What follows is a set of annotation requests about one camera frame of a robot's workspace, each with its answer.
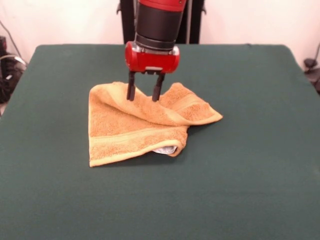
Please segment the black cable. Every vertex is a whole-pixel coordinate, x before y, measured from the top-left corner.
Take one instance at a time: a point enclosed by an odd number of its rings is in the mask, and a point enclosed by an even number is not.
[[[18,49],[18,47],[17,47],[17,45],[16,45],[16,43],[15,43],[15,41],[14,41],[13,37],[11,36],[10,31],[6,28],[6,26],[2,23],[2,21],[1,21],[1,20],[0,20],[0,25],[1,25],[1,26],[3,27],[3,29],[8,33],[9,38],[11,39],[11,42],[12,42],[12,44],[13,44],[13,46],[14,46],[14,48],[15,48],[16,52],[18,53],[19,57],[21,58],[21,57],[22,57],[22,56],[21,56],[21,53],[20,53],[20,51],[19,51],[19,49]]]
[[[318,58],[319,51],[320,51],[320,43],[318,45],[318,49],[317,49],[316,54],[315,54],[315,58],[314,58],[315,60],[317,60],[317,58]]]

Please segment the towel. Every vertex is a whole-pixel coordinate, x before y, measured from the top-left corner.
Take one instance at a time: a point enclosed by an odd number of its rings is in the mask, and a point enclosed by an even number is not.
[[[138,88],[134,101],[129,101],[127,88],[127,83],[113,82],[96,85],[89,92],[90,167],[152,151],[175,157],[186,146],[190,126],[223,118],[181,83],[172,84],[157,102]]]

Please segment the green table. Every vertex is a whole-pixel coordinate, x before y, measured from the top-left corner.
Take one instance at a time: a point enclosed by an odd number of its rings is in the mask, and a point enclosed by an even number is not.
[[[127,82],[124,46],[36,49],[0,120],[1,240],[320,239],[320,101],[290,50],[180,51],[163,91],[182,82],[224,119],[177,158],[89,168],[89,90]]]

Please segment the towel fold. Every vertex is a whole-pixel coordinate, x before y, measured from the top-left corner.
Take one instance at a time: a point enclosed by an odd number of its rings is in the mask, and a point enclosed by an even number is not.
[[[89,166],[96,167],[148,152],[177,156],[186,146],[190,126],[217,122],[223,116],[181,83],[160,100],[138,88],[127,100],[128,84],[94,86],[89,93]]]

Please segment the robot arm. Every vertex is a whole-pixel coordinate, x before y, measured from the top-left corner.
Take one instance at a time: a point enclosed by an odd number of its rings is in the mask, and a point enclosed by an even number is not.
[[[135,73],[158,75],[152,100],[159,100],[165,75],[179,65],[180,52],[175,43],[185,5],[186,0],[138,0],[135,39],[125,46],[128,100],[135,98]]]

